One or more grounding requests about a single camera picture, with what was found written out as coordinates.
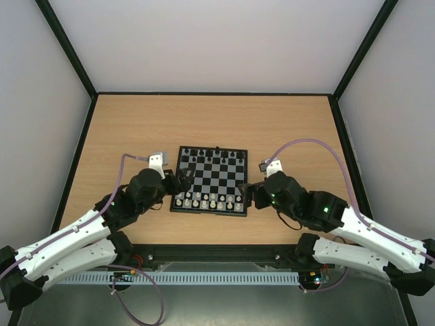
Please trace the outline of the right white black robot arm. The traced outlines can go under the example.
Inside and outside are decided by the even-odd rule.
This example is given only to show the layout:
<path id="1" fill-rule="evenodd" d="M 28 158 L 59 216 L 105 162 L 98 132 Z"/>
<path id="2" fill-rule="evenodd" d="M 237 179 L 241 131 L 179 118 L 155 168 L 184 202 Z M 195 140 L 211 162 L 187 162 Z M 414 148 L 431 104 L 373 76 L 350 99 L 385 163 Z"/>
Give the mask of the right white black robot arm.
<path id="1" fill-rule="evenodd" d="M 259 183 L 238 186 L 246 206 L 273 207 L 309 232 L 294 255 L 304 266 L 335 264 L 374 274 L 397 290 L 423 296 L 434 287 L 434 240 L 415 240 L 358 215 L 345 200 L 307 191 L 277 171 Z"/>

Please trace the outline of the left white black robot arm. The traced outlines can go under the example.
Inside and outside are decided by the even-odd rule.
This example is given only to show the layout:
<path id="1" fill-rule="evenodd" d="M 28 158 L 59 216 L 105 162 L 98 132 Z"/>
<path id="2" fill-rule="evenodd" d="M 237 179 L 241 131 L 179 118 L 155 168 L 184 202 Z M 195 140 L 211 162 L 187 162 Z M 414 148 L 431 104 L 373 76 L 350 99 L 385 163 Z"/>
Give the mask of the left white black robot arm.
<path id="1" fill-rule="evenodd" d="M 162 173 L 145 168 L 117 186 L 85 215 L 34 244 L 1 249 L 1 302 L 9 310 L 24 308 L 44 291 L 74 274 L 109 264 L 125 264 L 133 245 L 122 228 L 165 196 L 191 188 L 193 168 Z"/>

